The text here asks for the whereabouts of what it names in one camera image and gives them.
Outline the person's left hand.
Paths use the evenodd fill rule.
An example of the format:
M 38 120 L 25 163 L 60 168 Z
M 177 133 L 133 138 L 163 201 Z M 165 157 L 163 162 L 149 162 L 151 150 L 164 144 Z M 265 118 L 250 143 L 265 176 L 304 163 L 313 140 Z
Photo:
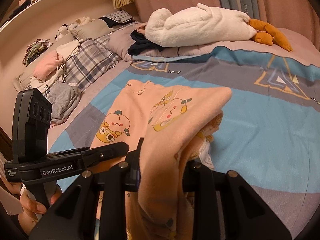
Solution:
M 19 231 L 28 237 L 33 227 L 38 223 L 36 215 L 45 214 L 47 209 L 42 203 L 30 199 L 26 191 L 21 193 L 21 183 L 10 183 L 3 176 L 1 176 L 1 180 L 12 194 L 20 194 L 20 204 L 23 211 L 18 215 L 10 216 L 10 219 Z

